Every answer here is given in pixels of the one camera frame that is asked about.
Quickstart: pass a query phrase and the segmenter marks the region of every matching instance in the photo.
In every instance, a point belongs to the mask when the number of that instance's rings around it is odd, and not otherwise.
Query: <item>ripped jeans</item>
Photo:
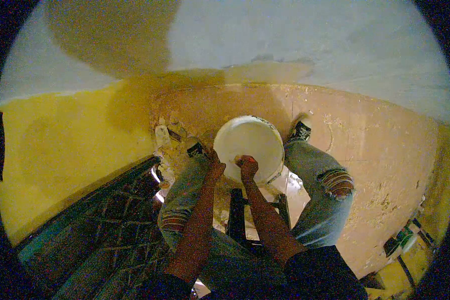
[[[343,195],[336,196],[333,194],[334,184],[353,184],[351,177],[336,159],[305,141],[289,142],[284,149],[285,165],[300,177],[310,196],[310,201],[291,230],[292,235],[309,249],[335,245],[348,218],[354,190],[349,189]],[[180,228],[186,225],[192,214],[209,169],[208,159],[203,154],[196,155],[173,184],[163,203],[158,226],[173,251],[181,238]],[[231,287],[247,289],[247,286],[257,282],[286,284],[285,275],[272,258],[258,259],[216,229],[212,231],[212,248],[207,263],[198,278],[211,291]]]

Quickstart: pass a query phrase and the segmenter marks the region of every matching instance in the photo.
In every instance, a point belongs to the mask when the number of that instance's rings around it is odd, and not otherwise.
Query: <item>yellow wall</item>
[[[6,137],[0,209],[13,244],[78,200],[70,195],[153,153],[144,83],[40,94],[0,107]]]
[[[439,243],[444,237],[450,221],[450,126],[439,125],[438,127],[435,164],[425,196],[426,200],[423,203],[425,209],[417,219],[422,228]],[[418,283],[432,262],[433,255],[419,237],[413,248],[402,255],[402,259],[415,283]],[[378,296],[387,299],[400,291],[406,291],[406,294],[411,292],[411,286],[399,262],[391,263],[381,269],[379,274],[387,289],[368,288],[369,299],[375,299]]]

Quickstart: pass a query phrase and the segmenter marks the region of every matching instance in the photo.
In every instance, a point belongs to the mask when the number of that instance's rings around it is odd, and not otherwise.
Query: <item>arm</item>
[[[211,169],[203,181],[197,205],[185,226],[175,256],[164,271],[185,282],[197,278],[211,247],[214,189],[226,165],[220,163],[215,151],[210,153],[210,157]]]
[[[292,237],[285,222],[258,189],[253,180],[258,171],[257,161],[251,156],[244,155],[237,161],[237,165],[241,168],[242,183],[250,201],[258,236],[266,249],[284,267],[290,257],[306,249]]]

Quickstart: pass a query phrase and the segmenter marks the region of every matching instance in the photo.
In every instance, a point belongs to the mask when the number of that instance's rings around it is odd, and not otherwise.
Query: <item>white bucket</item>
[[[258,162],[254,177],[258,186],[271,183],[281,175],[285,151],[280,133],[270,122],[255,116],[236,117],[225,123],[217,133],[213,148],[222,163],[224,175],[240,183],[240,168],[235,157],[253,156]]]

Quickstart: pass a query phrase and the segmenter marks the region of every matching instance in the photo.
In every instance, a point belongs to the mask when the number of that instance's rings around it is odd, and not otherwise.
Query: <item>black sneaker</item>
[[[310,134],[312,134],[312,122],[306,114],[302,114],[298,117],[298,121],[292,130],[292,134],[290,135],[288,142],[306,142],[310,139]]]
[[[187,149],[186,152],[190,158],[198,155],[204,154],[204,148],[200,141],[196,137],[191,137],[186,141]]]

